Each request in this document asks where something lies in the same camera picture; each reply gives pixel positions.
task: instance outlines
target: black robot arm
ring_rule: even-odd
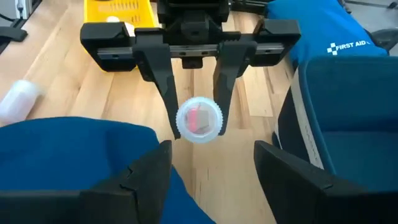
[[[251,34],[224,32],[228,1],[158,0],[163,28],[137,28],[130,37],[123,22],[86,23],[81,43],[107,72],[131,71],[136,65],[145,81],[154,82],[169,115],[175,139],[180,138],[175,115],[177,93],[171,58],[181,58],[183,68],[202,68],[203,57],[216,57],[214,99],[220,106],[225,133],[235,79],[248,65],[278,64],[300,38],[296,21],[260,19]]]

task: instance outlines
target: white bottle cap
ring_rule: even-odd
[[[194,143],[206,143],[218,136],[223,126],[223,114],[213,100],[194,97],[180,107],[176,121],[184,138]]]
[[[106,18],[106,22],[120,22],[120,19],[117,18],[116,16],[109,16],[108,18]],[[135,33],[134,33],[134,26],[128,22],[125,22],[124,25],[126,26],[127,32],[129,33],[130,37],[134,37]]]

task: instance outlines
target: white logo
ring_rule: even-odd
[[[327,48],[327,51],[328,51],[328,53],[331,53],[332,55],[337,55],[337,51],[339,51],[339,50],[349,49],[352,47],[362,46],[362,45],[366,45],[366,44],[370,44],[370,43],[365,40],[355,42],[355,46],[354,46],[354,42],[351,42],[348,44],[341,44],[341,45],[336,45],[336,43],[331,43],[330,47]]]

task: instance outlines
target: white bottle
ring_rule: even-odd
[[[26,119],[36,99],[41,95],[39,88],[27,80],[18,80],[0,102],[0,121],[12,124]]]

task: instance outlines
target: wooden surface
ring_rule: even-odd
[[[231,13],[225,30],[252,32],[257,16]],[[83,50],[79,32],[81,0],[44,0],[24,29],[23,43],[11,43],[0,55],[0,97],[13,82],[30,80],[45,90],[29,119],[84,116],[141,124],[160,141],[173,139],[167,113],[153,83],[138,70],[104,73]],[[201,70],[183,70],[173,59],[178,102],[193,96],[212,98],[214,58]],[[253,161],[254,140],[271,141],[292,70],[249,67],[236,80],[226,134],[208,144],[174,141],[173,163],[187,190],[217,223],[275,223],[262,193]]]

